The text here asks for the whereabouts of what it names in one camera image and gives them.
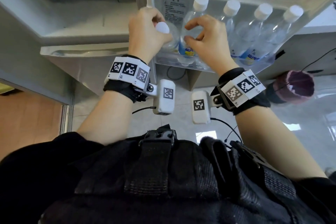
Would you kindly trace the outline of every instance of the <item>right hand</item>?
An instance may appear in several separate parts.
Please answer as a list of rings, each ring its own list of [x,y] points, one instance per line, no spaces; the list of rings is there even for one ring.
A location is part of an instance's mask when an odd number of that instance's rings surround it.
[[[184,40],[213,71],[221,76],[239,67],[231,58],[224,23],[210,15],[203,15],[188,21],[185,28],[191,30],[197,26],[203,27],[199,36],[194,39],[186,35]]]

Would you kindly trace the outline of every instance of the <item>finger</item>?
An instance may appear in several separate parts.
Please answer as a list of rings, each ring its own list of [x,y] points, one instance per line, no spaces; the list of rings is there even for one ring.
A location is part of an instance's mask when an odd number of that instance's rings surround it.
[[[160,33],[160,37],[161,37],[161,39],[164,43],[168,43],[171,40],[173,40],[173,35],[172,34],[164,34],[164,33],[161,33],[161,32],[158,32],[158,33]]]
[[[201,17],[193,18],[187,22],[187,24],[185,25],[185,29],[191,30],[197,26],[202,26],[203,28],[205,28],[213,19],[215,20],[215,18],[209,15],[203,15]]]
[[[186,35],[184,37],[185,43],[190,46],[191,48],[193,48],[196,52],[200,46],[200,44],[202,44],[201,41],[197,41],[195,40],[192,36],[190,35]]]
[[[160,22],[160,21],[165,21],[165,18],[163,17],[162,13],[160,13],[159,10],[157,10],[154,7],[143,7],[141,8],[141,10],[143,10],[143,12],[149,16],[152,20],[156,21],[156,22]]]
[[[197,41],[202,41],[204,38],[204,30],[195,38]]]

